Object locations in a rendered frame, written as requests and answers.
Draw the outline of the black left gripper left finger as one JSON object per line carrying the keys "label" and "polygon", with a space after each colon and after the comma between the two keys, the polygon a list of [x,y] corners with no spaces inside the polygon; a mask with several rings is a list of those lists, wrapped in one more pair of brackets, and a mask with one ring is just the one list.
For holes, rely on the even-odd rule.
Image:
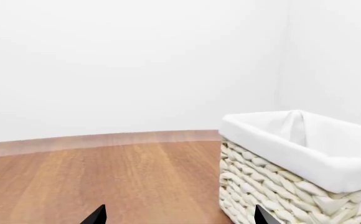
{"label": "black left gripper left finger", "polygon": [[89,214],[80,224],[106,224],[106,207],[100,205],[94,212]]}

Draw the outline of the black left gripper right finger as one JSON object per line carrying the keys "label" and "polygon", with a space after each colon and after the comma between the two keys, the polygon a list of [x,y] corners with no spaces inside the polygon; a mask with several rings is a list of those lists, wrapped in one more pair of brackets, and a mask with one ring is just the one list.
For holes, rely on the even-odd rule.
{"label": "black left gripper right finger", "polygon": [[255,224],[281,224],[277,219],[272,216],[269,212],[267,212],[260,205],[255,206],[255,214],[254,214]]}

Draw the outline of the cream woven basket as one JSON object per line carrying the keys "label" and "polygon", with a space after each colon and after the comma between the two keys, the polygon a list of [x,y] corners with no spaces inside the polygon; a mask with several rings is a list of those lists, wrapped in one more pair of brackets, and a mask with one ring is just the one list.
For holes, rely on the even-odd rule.
{"label": "cream woven basket", "polygon": [[234,224],[257,224],[260,205],[280,224],[361,224],[361,191],[333,194],[222,139],[219,205]]}

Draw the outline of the white fabric basket liner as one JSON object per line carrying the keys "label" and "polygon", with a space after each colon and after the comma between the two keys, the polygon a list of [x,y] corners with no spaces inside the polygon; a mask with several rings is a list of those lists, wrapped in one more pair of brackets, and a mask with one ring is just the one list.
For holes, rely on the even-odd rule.
{"label": "white fabric basket liner", "polygon": [[361,190],[361,125],[301,110],[228,114],[219,133],[333,193]]}

